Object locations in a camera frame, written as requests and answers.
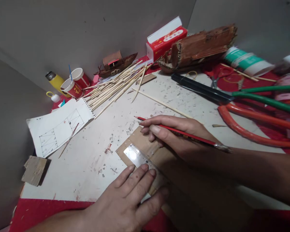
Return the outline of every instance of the tissue box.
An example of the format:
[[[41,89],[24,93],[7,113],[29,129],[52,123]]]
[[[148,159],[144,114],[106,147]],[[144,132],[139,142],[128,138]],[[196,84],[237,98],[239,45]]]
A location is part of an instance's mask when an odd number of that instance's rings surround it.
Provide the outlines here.
[[[160,28],[158,31],[147,37],[146,49],[149,59],[155,62],[168,51],[172,44],[185,38],[188,31],[182,27],[179,17]]]

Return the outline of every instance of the fingernail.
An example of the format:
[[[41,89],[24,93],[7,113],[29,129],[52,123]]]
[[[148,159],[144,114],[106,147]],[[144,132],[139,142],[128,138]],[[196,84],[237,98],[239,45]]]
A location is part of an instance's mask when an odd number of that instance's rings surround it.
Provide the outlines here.
[[[152,176],[155,176],[155,175],[156,175],[156,170],[155,170],[155,169],[150,169],[150,170],[149,170],[149,173],[150,173]]]
[[[130,166],[129,166],[129,170],[132,171],[132,170],[134,169],[134,167],[135,167],[134,164],[133,164],[133,165],[130,165]]]
[[[156,125],[150,125],[149,127],[150,131],[153,132],[154,134],[158,134],[160,131],[160,127],[156,126]]]
[[[147,164],[142,164],[141,165],[141,169],[143,169],[144,171],[148,170],[148,165]]]
[[[165,197],[168,197],[169,194],[170,194],[170,191],[164,187],[163,189],[161,189],[161,193],[165,196]]]

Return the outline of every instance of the green label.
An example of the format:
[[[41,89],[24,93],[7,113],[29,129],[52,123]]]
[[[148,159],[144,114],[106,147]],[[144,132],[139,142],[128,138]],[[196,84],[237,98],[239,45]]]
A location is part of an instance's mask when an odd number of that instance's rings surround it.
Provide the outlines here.
[[[236,49],[226,55],[225,60],[228,61],[232,67],[245,70],[255,63],[263,61],[260,57],[255,56],[253,53],[247,53],[243,50]]]

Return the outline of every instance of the bundle of bamboo sticks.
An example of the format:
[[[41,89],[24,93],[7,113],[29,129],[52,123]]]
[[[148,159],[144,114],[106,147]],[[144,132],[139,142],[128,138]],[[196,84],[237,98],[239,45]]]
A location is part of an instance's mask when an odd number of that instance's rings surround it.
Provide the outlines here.
[[[90,106],[92,111],[94,111],[106,100],[111,99],[115,93],[119,92],[95,118],[97,118],[107,107],[115,102],[134,82],[144,76],[144,73],[150,66],[147,67],[147,65],[143,65],[136,69],[136,66],[142,62],[143,61],[139,61],[134,65],[130,65],[113,80],[94,86],[95,88],[84,96],[89,96],[87,99],[87,104]]]

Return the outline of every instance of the yellow bottle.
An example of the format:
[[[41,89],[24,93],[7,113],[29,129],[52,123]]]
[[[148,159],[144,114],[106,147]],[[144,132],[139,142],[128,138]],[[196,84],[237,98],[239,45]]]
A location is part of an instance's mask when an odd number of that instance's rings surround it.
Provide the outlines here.
[[[62,79],[61,76],[53,73],[52,71],[50,71],[49,73],[47,73],[45,75],[45,77],[48,79],[48,81],[50,82],[50,84],[56,89],[58,90],[60,93],[62,93],[64,96],[66,96],[67,98],[70,98],[71,95],[67,94],[65,92],[62,92],[61,90],[61,85],[64,83],[64,80]]]

